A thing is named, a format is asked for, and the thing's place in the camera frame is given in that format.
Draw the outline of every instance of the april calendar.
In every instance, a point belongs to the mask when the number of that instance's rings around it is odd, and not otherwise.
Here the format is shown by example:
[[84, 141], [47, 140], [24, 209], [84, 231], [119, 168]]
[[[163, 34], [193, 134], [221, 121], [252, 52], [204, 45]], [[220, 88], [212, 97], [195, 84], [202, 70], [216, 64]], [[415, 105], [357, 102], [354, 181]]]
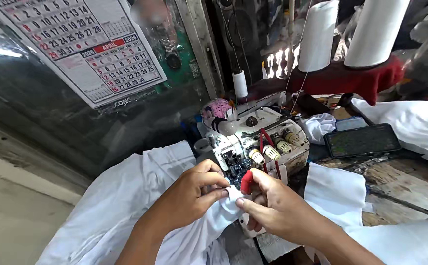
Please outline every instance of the april calendar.
[[0, 0], [0, 19], [92, 108], [166, 81], [125, 0]]

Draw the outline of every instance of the smartphone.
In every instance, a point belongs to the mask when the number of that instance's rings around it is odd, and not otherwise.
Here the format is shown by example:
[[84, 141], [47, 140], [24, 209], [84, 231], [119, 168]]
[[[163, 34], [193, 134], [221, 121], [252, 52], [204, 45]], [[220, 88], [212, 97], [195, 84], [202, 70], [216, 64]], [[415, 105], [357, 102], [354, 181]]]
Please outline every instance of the smartphone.
[[402, 149], [392, 126], [382, 123], [324, 136], [331, 157], [346, 158]]

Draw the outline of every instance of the fingernail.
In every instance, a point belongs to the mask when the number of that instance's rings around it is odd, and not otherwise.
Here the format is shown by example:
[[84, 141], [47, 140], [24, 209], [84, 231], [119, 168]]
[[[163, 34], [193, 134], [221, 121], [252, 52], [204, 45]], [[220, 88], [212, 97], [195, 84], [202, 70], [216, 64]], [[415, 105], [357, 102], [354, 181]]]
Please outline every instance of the fingernail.
[[237, 206], [239, 208], [242, 208], [243, 207], [243, 202], [244, 202], [243, 198], [238, 198], [237, 201], [235, 202], [235, 204], [237, 204]]

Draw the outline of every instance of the red tape on finger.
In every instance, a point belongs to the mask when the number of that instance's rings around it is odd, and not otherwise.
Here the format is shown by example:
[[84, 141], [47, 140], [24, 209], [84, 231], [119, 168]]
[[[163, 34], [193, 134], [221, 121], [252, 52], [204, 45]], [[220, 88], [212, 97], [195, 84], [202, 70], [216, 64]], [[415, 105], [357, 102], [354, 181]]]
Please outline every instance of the red tape on finger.
[[250, 194], [250, 185], [253, 183], [253, 173], [248, 170], [240, 183], [240, 191], [242, 194]]

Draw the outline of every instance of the wooden table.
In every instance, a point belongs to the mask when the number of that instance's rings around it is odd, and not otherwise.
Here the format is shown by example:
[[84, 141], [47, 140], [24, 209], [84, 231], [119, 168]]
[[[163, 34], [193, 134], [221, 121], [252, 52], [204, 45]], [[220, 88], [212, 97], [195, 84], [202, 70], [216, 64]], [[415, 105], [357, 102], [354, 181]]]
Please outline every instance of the wooden table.
[[[327, 158], [317, 161], [317, 164], [364, 176], [370, 188], [366, 201], [373, 203], [374, 207], [374, 213], [363, 213], [365, 226], [400, 224], [428, 218], [428, 214], [414, 207], [428, 210], [428, 161], [417, 153], [403, 149], [372, 157]], [[382, 191], [387, 196], [376, 196], [371, 190]]]

